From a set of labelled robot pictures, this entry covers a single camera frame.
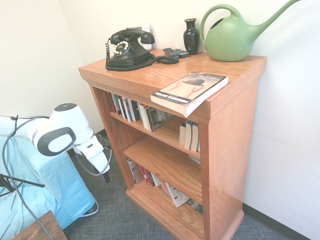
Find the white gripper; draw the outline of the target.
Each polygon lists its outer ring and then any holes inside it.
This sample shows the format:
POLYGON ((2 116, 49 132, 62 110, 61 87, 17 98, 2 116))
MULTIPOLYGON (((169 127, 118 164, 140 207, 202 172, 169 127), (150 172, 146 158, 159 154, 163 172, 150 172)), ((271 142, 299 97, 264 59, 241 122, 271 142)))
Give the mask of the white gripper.
POLYGON ((81 154, 93 165, 93 167, 102 175, 106 184, 110 182, 108 170, 110 169, 111 157, 107 157, 104 153, 104 147, 98 141, 96 136, 92 136, 89 140, 74 145, 74 151, 81 154))

